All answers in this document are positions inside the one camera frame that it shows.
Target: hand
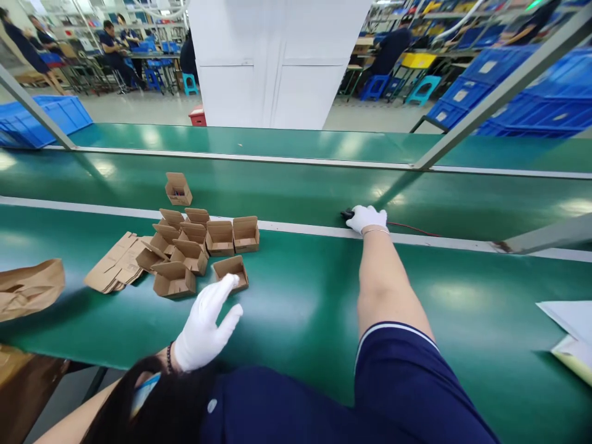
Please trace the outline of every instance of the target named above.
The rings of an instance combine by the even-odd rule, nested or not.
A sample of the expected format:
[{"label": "hand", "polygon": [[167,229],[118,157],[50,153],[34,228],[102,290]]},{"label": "hand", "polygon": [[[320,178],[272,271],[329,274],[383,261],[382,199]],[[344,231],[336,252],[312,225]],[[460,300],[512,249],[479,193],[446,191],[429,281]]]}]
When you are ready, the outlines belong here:
[{"label": "hand", "polygon": [[387,227],[387,212],[382,210],[380,213],[377,212],[372,205],[369,207],[362,207],[356,205],[353,207],[354,217],[346,220],[345,224],[362,234],[362,230],[369,225],[378,225],[381,227]]},{"label": "hand", "polygon": [[242,316],[240,304],[234,305],[216,326],[222,304],[239,283],[235,274],[227,274],[220,282],[210,284],[197,295],[189,319],[173,344],[176,364],[182,371],[204,367],[220,354],[228,343]]}]

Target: white stripe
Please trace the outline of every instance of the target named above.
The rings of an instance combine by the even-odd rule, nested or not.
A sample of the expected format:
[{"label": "white stripe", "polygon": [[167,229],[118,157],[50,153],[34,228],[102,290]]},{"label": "white stripe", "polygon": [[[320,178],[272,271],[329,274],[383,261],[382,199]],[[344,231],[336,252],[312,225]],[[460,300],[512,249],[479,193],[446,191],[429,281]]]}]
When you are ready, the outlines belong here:
[{"label": "white stripe", "polygon": [[440,353],[440,350],[438,349],[438,347],[436,346],[436,344],[434,344],[434,341],[432,341],[430,338],[428,338],[428,336],[426,336],[425,334],[423,334],[422,332],[419,332],[411,327],[408,326],[404,326],[401,324],[379,324],[377,326],[374,326],[370,329],[368,329],[366,331],[366,333],[364,333],[364,336],[362,336],[362,339],[360,339],[360,345],[358,346],[358,353],[356,353],[356,363],[354,365],[353,368],[353,372],[355,374],[356,372],[356,368],[358,367],[358,358],[360,357],[360,350],[362,349],[362,344],[364,344],[364,341],[366,340],[366,338],[368,337],[368,335],[372,332],[375,332],[376,330],[382,329],[382,328],[398,328],[401,330],[407,330],[410,332],[415,333],[417,336],[422,337],[423,339],[425,339],[426,341],[428,341],[430,344],[432,344],[434,346],[434,348],[438,351],[438,353]]},{"label": "white stripe", "polygon": [[[62,146],[50,145],[45,149],[64,150]],[[215,154],[203,152],[188,151],[164,151],[164,150],[145,150],[145,149],[127,149],[127,148],[100,148],[100,147],[77,147],[79,152],[92,152],[100,154],[135,154],[151,155],[164,157],[189,157],[189,158],[207,158],[217,160],[243,160],[247,162],[269,162],[269,163],[296,163],[299,165],[325,165],[330,167],[355,167],[355,168],[374,168],[380,170],[411,170],[413,166],[408,163],[383,163],[383,162],[361,162],[357,160],[331,160],[331,159],[313,159],[297,157],[275,157],[275,156],[257,156],[242,154]],[[505,170],[502,168],[469,168],[465,166],[440,166],[434,165],[427,171],[435,173],[460,173],[475,174],[486,176],[518,176],[533,178],[556,178],[556,179],[582,179],[592,180],[592,173],[568,173],[563,171],[537,171],[537,170]]]},{"label": "white stripe", "polygon": [[[140,208],[108,207],[106,205],[91,205],[88,203],[58,202],[55,200],[24,199],[22,197],[0,196],[0,205],[16,205],[18,207],[49,208],[52,210],[75,211],[81,213],[106,214],[113,216],[127,216],[160,220],[162,215],[156,210],[142,210]],[[232,220],[231,217],[211,216],[213,220]],[[293,224],[287,222],[262,221],[258,222],[261,230],[289,232],[296,234],[312,234],[314,236],[344,237],[347,239],[361,239],[361,236],[349,228],[335,228],[320,225]],[[390,238],[395,244],[422,245],[424,247],[446,248],[452,250],[476,251],[484,253],[507,254],[496,248],[491,242],[484,240],[454,239],[450,237],[430,237],[417,234],[391,233]],[[592,252],[564,249],[549,249],[533,253],[532,256],[553,259],[592,262]]]}]

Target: brown paper bag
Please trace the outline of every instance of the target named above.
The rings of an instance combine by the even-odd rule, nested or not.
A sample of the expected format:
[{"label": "brown paper bag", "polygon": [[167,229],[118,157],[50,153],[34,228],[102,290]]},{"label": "brown paper bag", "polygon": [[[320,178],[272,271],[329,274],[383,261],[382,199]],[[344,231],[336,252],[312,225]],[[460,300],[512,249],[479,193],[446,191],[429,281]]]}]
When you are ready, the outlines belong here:
[{"label": "brown paper bag", "polygon": [[0,273],[0,322],[27,316],[53,304],[66,285],[61,259]]}]

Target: yellow bin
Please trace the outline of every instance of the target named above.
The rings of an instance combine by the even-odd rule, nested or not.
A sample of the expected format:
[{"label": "yellow bin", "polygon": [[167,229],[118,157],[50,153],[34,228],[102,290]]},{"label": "yellow bin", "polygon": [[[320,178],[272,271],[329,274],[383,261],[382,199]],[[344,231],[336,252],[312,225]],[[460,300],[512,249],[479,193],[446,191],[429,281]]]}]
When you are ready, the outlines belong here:
[{"label": "yellow bin", "polygon": [[405,68],[426,69],[436,59],[434,54],[424,54],[421,52],[405,52],[405,57],[401,63]]}]

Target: black hair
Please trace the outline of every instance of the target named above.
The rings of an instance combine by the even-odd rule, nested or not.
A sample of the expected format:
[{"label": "black hair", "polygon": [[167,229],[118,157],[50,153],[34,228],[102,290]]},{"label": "black hair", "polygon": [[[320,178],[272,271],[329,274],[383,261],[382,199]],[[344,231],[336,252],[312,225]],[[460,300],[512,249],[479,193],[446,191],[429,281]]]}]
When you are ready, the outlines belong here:
[{"label": "black hair", "polygon": [[[135,386],[144,372],[160,372],[160,380],[132,418]],[[217,373],[215,363],[168,374],[156,356],[138,361],[101,406],[81,444],[199,443]]]}]

